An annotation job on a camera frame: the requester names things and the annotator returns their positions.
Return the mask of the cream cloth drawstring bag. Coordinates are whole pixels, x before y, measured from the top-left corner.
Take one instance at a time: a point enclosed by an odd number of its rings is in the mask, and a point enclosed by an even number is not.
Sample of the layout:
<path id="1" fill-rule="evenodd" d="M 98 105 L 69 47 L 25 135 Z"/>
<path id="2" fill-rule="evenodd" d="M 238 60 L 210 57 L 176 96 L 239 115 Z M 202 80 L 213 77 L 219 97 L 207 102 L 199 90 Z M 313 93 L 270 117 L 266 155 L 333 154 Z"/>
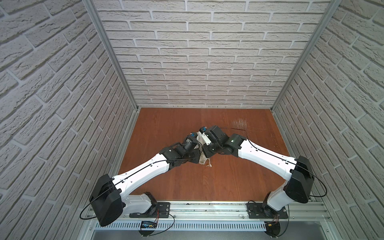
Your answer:
<path id="1" fill-rule="evenodd" d="M 198 141 L 198 147 L 199 147 L 199 150 L 201 152 L 201 155 L 199 158 L 199 164 L 204 165 L 204 166 L 208 166 L 208 167 L 212 167 L 211 160 L 210 160 L 210 158 L 206 157 L 206 154 L 204 153 L 203 146 L 204 145 L 201 145 Z"/>

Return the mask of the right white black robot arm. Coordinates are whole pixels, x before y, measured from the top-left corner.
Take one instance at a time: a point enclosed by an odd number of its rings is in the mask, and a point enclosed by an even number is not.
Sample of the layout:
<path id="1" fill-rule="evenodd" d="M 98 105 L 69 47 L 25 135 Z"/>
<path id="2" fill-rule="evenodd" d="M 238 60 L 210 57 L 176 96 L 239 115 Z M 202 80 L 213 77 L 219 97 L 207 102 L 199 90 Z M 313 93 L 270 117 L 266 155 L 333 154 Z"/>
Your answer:
<path id="1" fill-rule="evenodd" d="M 218 126 L 202 127 L 198 131 L 198 141 L 206 158 L 215 154 L 233 155 L 265 167 L 285 180 L 278 189 L 267 194 L 263 202 L 266 211 L 274 213 L 292 202 L 306 204 L 309 201 L 315 177 L 307 158 L 278 154 L 238 134 L 229 137 Z"/>

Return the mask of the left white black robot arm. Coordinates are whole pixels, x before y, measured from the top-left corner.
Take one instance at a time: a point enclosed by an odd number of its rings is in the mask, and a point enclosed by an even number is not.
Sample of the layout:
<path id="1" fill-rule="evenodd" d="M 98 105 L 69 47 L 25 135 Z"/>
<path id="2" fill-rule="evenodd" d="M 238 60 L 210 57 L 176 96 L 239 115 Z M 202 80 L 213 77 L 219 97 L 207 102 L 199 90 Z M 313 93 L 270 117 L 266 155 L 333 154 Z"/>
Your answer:
<path id="1" fill-rule="evenodd" d="M 197 164 L 201 156 L 202 137 L 188 135 L 183 143 L 163 148 L 147 162 L 114 177 L 105 174 L 97 180 L 89 198 L 92 209 L 102 227 L 122 215 L 156 213 L 157 201 L 150 193 L 132 195 L 138 187 L 184 163 Z"/>

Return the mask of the left small electronics board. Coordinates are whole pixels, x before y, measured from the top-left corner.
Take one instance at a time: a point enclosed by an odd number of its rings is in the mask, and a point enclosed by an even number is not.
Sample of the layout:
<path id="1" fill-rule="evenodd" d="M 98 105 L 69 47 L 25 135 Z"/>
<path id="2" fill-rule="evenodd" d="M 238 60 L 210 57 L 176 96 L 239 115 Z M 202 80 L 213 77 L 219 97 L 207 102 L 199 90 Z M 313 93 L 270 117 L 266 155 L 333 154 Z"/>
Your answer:
<path id="1" fill-rule="evenodd" d="M 140 225 L 141 230 L 155 230 L 158 227 L 158 222 L 142 221 Z"/>

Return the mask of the small electronics board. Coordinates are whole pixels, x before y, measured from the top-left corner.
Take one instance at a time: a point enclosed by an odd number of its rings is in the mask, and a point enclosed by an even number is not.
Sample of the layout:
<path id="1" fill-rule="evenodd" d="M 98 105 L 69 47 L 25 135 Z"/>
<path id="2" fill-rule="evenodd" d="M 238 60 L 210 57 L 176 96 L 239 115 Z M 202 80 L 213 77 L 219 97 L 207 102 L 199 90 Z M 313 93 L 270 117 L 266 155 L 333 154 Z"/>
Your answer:
<path id="1" fill-rule="evenodd" d="M 279 222 L 265 222 L 265 233 L 270 238 L 276 238 L 281 232 L 281 224 Z"/>
<path id="2" fill-rule="evenodd" d="M 141 230 L 155 230 L 158 227 L 158 222 L 142 221 L 140 225 Z"/>

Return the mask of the right small electronics board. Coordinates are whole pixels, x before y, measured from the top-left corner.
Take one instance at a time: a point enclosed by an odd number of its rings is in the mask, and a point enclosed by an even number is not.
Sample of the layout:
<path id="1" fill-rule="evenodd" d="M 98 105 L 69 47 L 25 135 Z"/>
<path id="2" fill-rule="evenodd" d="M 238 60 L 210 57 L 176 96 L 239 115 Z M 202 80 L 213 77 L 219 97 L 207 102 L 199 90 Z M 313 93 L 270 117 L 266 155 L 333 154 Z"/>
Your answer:
<path id="1" fill-rule="evenodd" d="M 265 233 L 270 238 L 276 238 L 281 232 L 281 224 L 279 222 L 265 222 Z"/>

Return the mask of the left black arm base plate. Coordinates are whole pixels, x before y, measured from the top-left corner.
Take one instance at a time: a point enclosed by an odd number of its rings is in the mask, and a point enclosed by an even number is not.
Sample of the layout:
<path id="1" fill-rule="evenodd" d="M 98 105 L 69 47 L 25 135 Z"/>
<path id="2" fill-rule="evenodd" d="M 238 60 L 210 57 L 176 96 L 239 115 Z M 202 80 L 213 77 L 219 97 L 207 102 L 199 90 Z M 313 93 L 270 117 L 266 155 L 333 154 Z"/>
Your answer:
<path id="1" fill-rule="evenodd" d="M 131 196 L 129 217 L 168 218 L 170 206 L 170 202 L 158 202 L 151 193 L 145 192 L 139 196 Z"/>

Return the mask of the aluminium front rail frame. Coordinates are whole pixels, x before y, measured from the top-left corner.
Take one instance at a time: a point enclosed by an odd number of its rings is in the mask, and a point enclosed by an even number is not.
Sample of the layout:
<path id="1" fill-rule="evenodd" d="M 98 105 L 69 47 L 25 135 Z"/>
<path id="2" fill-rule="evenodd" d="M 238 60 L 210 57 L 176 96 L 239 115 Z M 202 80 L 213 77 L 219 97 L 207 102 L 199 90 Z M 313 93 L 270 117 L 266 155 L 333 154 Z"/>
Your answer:
<path id="1" fill-rule="evenodd" d="M 265 222 L 279 222 L 279 240 L 340 240 L 322 202 L 289 204 L 288 219 L 250 219 L 248 202 L 169 201 L 168 218 L 130 218 L 123 215 L 102 227 L 93 211 L 76 240 L 270 240 Z M 142 221 L 158 222 L 155 230 L 141 230 Z"/>

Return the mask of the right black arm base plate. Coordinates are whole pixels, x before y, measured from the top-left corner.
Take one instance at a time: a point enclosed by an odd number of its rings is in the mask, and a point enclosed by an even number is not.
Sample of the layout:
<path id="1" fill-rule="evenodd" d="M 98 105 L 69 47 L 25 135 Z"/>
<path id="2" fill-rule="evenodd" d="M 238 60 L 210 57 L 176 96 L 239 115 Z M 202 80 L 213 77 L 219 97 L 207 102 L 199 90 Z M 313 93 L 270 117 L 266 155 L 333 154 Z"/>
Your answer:
<path id="1" fill-rule="evenodd" d="M 249 202 L 246 204 L 247 213 L 250 219 L 274 219 L 278 217 L 279 219 L 288 219 L 288 210 L 283 207 L 281 210 L 276 211 L 270 208 L 264 203 Z"/>

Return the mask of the right aluminium corner post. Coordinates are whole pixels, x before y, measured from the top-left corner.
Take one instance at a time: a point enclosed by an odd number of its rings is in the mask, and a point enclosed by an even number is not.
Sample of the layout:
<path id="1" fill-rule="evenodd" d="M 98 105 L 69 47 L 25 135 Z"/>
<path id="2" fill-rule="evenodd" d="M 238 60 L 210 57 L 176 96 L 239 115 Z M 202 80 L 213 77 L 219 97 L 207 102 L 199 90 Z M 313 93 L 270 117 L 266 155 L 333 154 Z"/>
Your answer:
<path id="1" fill-rule="evenodd" d="M 301 69 L 302 65 L 305 63 L 306 59 L 309 57 L 310 53 L 312 52 L 313 48 L 317 44 L 317 42 L 320 39 L 320 36 L 322 35 L 324 29 L 328 26 L 329 22 L 331 21 L 333 15 L 335 14 L 336 10 L 338 9 L 339 5 L 341 4 L 341 0 L 332 0 L 327 6 L 327 9 L 325 10 L 322 18 L 320 19 L 319 23 L 317 24 L 313 34 L 311 35 L 309 41 L 307 42 L 305 48 L 303 49 L 303 52 L 301 53 L 297 63 L 295 64 L 293 70 L 291 71 L 287 81 L 283 85 L 277 99 L 275 100 L 274 104 L 271 107 L 271 112 L 274 113 L 274 111 L 277 109 L 278 105 L 282 101 L 283 96 L 287 92 L 289 86 L 291 85 L 291 82 L 294 80 L 295 76 Z"/>

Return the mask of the aluminium corner post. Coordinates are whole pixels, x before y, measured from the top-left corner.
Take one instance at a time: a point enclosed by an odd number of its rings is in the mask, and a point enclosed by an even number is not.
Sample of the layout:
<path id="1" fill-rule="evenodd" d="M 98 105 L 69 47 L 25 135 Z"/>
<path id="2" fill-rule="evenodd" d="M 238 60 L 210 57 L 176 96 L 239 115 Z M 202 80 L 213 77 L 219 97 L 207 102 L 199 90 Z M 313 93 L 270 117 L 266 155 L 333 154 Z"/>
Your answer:
<path id="1" fill-rule="evenodd" d="M 116 55 L 114 48 L 112 46 L 112 43 L 108 37 L 107 31 L 103 25 L 103 21 L 101 20 L 101 18 L 99 16 L 97 8 L 96 8 L 94 2 L 91 0 L 84 0 L 83 2 L 85 5 L 85 8 L 88 11 L 88 14 L 89 14 L 91 20 L 95 26 L 95 29 L 96 29 L 99 37 L 100 37 L 100 40 L 101 40 L 103 46 L 105 47 L 106 53 L 109 56 L 109 59 L 112 63 L 112 66 L 114 67 L 114 69 L 117 73 L 117 76 L 123 85 L 123 88 L 124 88 L 124 90 L 128 96 L 128 99 L 130 100 L 130 103 L 133 106 L 134 110 L 137 112 L 139 109 L 139 106 L 136 103 L 135 98 L 132 94 L 132 91 L 128 85 L 126 78 L 125 78 L 122 67 L 119 63 L 117 55 Z"/>
<path id="2" fill-rule="evenodd" d="M 333 15 L 335 14 L 336 10 L 338 9 L 339 5 L 341 4 L 341 0 L 332 0 L 327 6 L 327 9 L 325 10 L 322 18 L 320 19 L 319 23 L 317 24 L 313 34 L 311 35 L 309 41 L 307 42 L 305 48 L 303 49 L 303 52 L 301 53 L 297 63 L 295 64 L 293 70 L 291 71 L 287 81 L 283 85 L 277 99 L 275 100 L 274 104 L 271 107 L 271 112 L 274 113 L 274 111 L 277 109 L 278 105 L 282 101 L 283 96 L 287 92 L 289 86 L 291 85 L 291 82 L 294 80 L 295 76 L 301 69 L 302 65 L 305 63 L 306 59 L 309 57 L 310 53 L 312 52 L 313 48 L 317 44 L 317 42 L 320 39 L 320 36 L 322 35 L 324 29 L 328 26 L 329 22 L 331 21 Z"/>

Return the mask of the left aluminium corner post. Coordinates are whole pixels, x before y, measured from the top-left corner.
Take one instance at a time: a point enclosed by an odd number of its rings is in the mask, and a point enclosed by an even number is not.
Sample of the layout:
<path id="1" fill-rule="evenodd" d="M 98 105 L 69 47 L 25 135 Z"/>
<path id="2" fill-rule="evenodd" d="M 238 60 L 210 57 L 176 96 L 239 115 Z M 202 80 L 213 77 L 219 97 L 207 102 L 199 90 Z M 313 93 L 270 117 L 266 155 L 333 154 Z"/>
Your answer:
<path id="1" fill-rule="evenodd" d="M 96 8 L 94 2 L 91 0 L 84 0 L 83 2 L 85 5 L 85 8 L 88 11 L 88 14 L 89 14 L 91 20 L 95 26 L 95 29 L 96 29 L 99 37 L 100 37 L 100 40 L 101 40 L 103 46 L 105 47 L 106 53 L 109 56 L 109 59 L 112 63 L 112 66 L 114 67 L 114 69 L 117 73 L 117 76 L 123 85 L 123 88 L 124 88 L 124 90 L 128 96 L 128 99 L 130 100 L 130 103 L 133 106 L 134 110 L 137 112 L 139 109 L 139 106 L 136 103 L 135 98 L 132 94 L 132 91 L 128 85 L 126 78 L 125 78 L 122 67 L 119 63 L 117 55 L 116 55 L 114 48 L 112 46 L 112 43 L 108 37 L 107 31 L 103 25 L 103 21 L 101 20 L 101 18 L 99 16 L 97 8 Z"/>

